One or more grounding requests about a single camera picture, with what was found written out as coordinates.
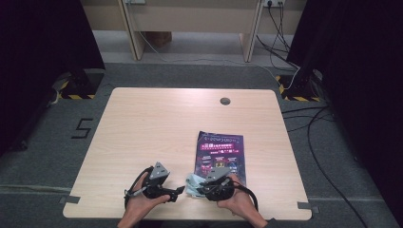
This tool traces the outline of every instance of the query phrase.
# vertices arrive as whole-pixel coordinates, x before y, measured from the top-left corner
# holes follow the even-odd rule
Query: hand
[[[234,185],[238,186],[236,182],[240,182],[238,177],[234,174],[229,176]],[[249,195],[239,189],[235,189],[232,198],[227,200],[221,200],[217,202],[217,206],[220,208],[226,208],[232,212],[233,215],[240,216],[249,221],[255,228],[261,228],[267,225],[267,221],[256,210]]]
[[[133,187],[134,192],[142,188],[143,180],[146,176],[147,173],[144,173],[140,177],[139,181],[136,183],[136,186]],[[143,193],[134,198],[131,198],[127,203],[125,214],[119,222],[118,227],[133,227],[137,222],[143,219],[155,206],[163,202],[167,202],[169,199],[170,197],[168,195],[160,196],[155,199],[149,199]]]

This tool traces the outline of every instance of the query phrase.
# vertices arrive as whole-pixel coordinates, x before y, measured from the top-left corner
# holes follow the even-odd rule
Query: person's left hand
[[[136,186],[133,187],[134,192],[142,188],[143,180],[147,176],[147,174],[148,173],[144,173],[140,177],[139,181],[136,183]],[[149,199],[143,193],[131,198],[127,203],[125,214],[119,222],[118,227],[133,227],[137,222],[143,219],[155,206],[167,202],[169,199],[170,197],[168,195],[160,196],[155,199]]]

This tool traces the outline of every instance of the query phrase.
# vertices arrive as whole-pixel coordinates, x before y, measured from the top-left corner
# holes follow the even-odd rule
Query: stand base
[[[312,85],[311,80],[304,86],[298,86],[296,85],[296,82],[293,82],[290,87],[293,77],[294,75],[279,75],[276,77],[280,83],[279,93],[281,94],[282,99],[299,102],[319,102],[317,91]]]
[[[60,99],[93,99],[95,93],[104,78],[104,73],[87,73],[88,83],[86,85],[76,85],[72,81],[67,81],[59,91]]]

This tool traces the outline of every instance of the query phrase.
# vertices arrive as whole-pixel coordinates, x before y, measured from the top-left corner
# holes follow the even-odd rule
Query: wooden desk leg
[[[260,23],[261,12],[263,11],[262,0],[257,0],[255,16],[252,21],[252,30],[249,34],[240,34],[240,44],[243,50],[243,59],[246,63],[251,62],[253,48],[255,46],[256,35],[258,34],[258,28]]]
[[[131,22],[133,19],[130,16],[129,9],[127,8],[125,0],[117,1],[119,2],[119,7],[124,19],[125,29],[130,44],[131,53],[133,54],[133,59],[135,61],[139,61],[142,59],[144,53],[145,41],[140,32],[135,30],[135,26]]]

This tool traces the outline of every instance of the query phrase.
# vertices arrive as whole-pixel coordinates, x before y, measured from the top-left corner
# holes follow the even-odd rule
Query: book
[[[229,167],[246,186],[245,153],[242,135],[199,132],[195,174],[205,178],[212,167]]]

